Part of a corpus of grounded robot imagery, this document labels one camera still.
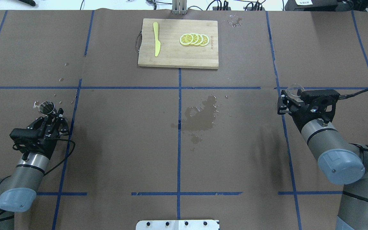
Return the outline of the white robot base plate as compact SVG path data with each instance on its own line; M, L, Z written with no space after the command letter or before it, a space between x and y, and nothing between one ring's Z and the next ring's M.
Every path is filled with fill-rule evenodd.
M136 230L220 230L219 220L143 220L139 221Z

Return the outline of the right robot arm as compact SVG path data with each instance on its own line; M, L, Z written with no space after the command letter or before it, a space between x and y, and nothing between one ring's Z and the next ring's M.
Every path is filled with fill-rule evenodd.
M368 145L348 143L333 125L336 103L368 91L341 95L336 90L282 90L279 115L289 114L318 167L333 184L343 185L337 230L368 230Z

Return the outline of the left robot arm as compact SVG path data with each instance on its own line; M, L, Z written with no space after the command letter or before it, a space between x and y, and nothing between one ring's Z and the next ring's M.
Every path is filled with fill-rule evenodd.
M15 213L28 211L34 202L44 176L50 173L48 163L62 136L70 134L62 108L39 108L41 117L26 128L10 133L13 150L22 156L12 175L0 178L0 230L15 228Z

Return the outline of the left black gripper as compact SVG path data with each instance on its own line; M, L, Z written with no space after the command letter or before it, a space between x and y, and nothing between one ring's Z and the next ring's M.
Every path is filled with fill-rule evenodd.
M47 116L41 116L27 126L27 129L40 131L41 137L37 140L21 140L23 160L28 159L30 153L38 153L51 159L60 137L70 134L67 119L63 114L64 110L60 108L55 120L47 120Z

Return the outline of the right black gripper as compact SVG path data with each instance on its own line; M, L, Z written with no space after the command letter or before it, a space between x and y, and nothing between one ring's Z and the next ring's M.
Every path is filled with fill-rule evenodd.
M309 91L297 91L295 100L290 98L286 90L281 90L277 101L277 114L289 114L299 132L309 122L321 119L321 124L326 126L334 118L334 103L331 100L323 99L321 102L328 102L325 105L310 105Z

